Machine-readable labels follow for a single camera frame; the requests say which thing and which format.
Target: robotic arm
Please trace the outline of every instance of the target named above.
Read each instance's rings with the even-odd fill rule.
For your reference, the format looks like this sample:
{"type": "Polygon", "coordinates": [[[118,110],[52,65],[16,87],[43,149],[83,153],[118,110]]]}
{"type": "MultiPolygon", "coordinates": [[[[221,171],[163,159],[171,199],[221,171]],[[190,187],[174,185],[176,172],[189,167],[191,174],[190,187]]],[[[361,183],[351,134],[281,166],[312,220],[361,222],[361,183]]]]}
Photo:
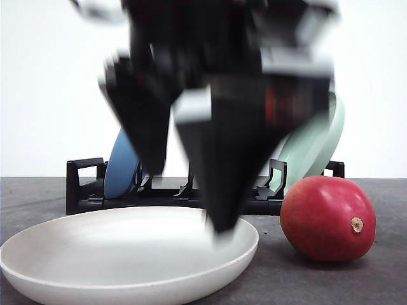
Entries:
{"type": "MultiPolygon", "coordinates": [[[[84,16],[115,20],[102,8],[71,2],[84,16]]],[[[210,102],[176,103],[174,112],[217,232],[234,227],[281,139],[328,109],[333,70],[316,67],[308,49],[333,10],[310,2],[121,2],[130,21],[130,58],[109,65],[100,87],[143,167],[155,175],[164,167],[174,101],[185,89],[210,86],[210,102]]]]}

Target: white backdrop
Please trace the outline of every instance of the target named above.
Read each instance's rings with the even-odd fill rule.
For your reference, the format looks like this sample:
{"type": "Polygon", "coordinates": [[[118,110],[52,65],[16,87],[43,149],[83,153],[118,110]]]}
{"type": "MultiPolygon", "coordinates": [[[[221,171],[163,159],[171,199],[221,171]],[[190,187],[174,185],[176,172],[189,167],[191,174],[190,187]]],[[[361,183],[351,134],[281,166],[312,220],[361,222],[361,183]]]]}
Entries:
{"type": "MultiPolygon", "coordinates": [[[[333,159],[347,177],[407,178],[407,1],[339,5],[340,23],[322,43],[347,110],[333,159]]],[[[87,22],[68,0],[1,1],[2,177],[62,177],[68,159],[109,158],[119,125],[97,77],[127,45],[126,24],[87,22]]],[[[171,126],[164,175],[186,174],[171,126]]]]}

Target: plate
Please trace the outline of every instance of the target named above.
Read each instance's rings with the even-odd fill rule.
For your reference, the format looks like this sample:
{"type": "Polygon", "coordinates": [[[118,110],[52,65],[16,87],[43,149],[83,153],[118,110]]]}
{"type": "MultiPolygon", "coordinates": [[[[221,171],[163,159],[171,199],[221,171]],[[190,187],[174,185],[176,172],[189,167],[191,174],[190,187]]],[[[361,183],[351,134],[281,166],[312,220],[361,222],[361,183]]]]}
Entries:
{"type": "Polygon", "coordinates": [[[114,143],[103,182],[104,197],[117,198],[129,193],[135,186],[139,157],[123,129],[114,143]]]}
{"type": "MultiPolygon", "coordinates": [[[[303,126],[291,132],[279,157],[287,162],[286,194],[289,188],[304,177],[320,175],[328,165],[345,124],[345,107],[336,95],[329,93],[329,114],[316,114],[303,126]]],[[[281,172],[275,170],[270,189],[280,185],[281,172]]]]}
{"type": "Polygon", "coordinates": [[[196,208],[118,208],[16,234],[1,247],[1,269],[44,305],[185,304],[238,277],[258,240],[242,219],[230,236],[214,236],[196,208]]]}

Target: light green plate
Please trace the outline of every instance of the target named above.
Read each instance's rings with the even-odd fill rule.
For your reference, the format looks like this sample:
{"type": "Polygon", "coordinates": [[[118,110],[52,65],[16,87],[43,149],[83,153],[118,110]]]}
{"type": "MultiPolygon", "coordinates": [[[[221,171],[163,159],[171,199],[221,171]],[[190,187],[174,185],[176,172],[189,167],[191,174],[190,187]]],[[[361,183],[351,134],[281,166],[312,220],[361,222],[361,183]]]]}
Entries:
{"type": "MultiPolygon", "coordinates": [[[[287,162],[286,194],[297,181],[320,175],[335,152],[345,123],[345,108],[334,93],[329,94],[329,116],[316,114],[305,125],[290,133],[278,160],[287,162]]],[[[280,185],[281,172],[273,171],[270,189],[280,185]]]]}

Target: dish rack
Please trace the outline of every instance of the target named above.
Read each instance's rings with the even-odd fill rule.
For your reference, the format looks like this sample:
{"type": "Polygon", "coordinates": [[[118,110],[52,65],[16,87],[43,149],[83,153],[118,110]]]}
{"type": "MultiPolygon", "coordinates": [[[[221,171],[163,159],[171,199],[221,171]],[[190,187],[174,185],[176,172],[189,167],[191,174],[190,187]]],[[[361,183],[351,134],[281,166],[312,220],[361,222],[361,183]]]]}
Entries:
{"type": "MultiPolygon", "coordinates": [[[[66,214],[78,214],[108,208],[124,207],[192,207],[203,208],[199,198],[199,188],[194,186],[194,174],[188,170],[187,183],[180,187],[153,187],[155,179],[171,179],[149,177],[143,175],[142,164],[137,165],[137,175],[133,190],[121,198],[107,199],[104,197],[103,185],[108,161],[103,158],[79,159],[66,164],[66,214]],[[80,184],[79,170],[96,166],[96,178],[89,183],[80,184]]],[[[252,188],[246,201],[246,215],[280,215],[284,199],[284,188],[287,181],[287,163],[270,159],[267,177],[259,186],[252,188]],[[273,178],[273,170],[281,172],[280,185],[276,190],[269,188],[273,178]]],[[[330,161],[327,170],[333,171],[334,177],[345,177],[344,162],[330,161]]]]}

